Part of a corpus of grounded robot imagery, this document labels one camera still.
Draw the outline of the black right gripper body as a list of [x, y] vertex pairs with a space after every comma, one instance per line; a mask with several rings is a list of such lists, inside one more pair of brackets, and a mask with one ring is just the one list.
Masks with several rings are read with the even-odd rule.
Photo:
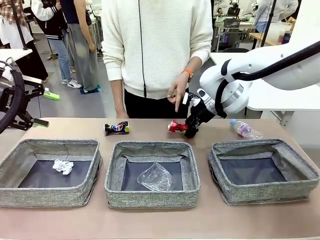
[[197, 116], [198, 123], [207, 123], [217, 115], [215, 101], [205, 91], [198, 91], [197, 94], [187, 92], [186, 103], [191, 103], [190, 115]]

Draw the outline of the person's left hand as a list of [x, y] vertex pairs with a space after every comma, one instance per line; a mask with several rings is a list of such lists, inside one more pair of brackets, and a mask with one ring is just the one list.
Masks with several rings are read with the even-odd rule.
[[178, 112], [181, 100], [185, 95], [189, 77], [189, 73], [184, 71], [172, 82], [171, 87], [168, 90], [167, 99], [174, 104], [176, 113]]

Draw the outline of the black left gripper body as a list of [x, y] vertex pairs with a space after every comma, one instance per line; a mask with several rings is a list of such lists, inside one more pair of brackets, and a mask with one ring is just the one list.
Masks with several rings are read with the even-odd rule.
[[[24, 107], [26, 105], [24, 103], [25, 96], [26, 96], [26, 91], [24, 90], [22, 95], [22, 100], [20, 102], [15, 120], [25, 120], [25, 113], [26, 113], [26, 110], [24, 110]], [[6, 115], [7, 111], [10, 109], [14, 98], [15, 98], [15, 87], [11, 84], [1, 83], [0, 84], [0, 119], [1, 120]]]

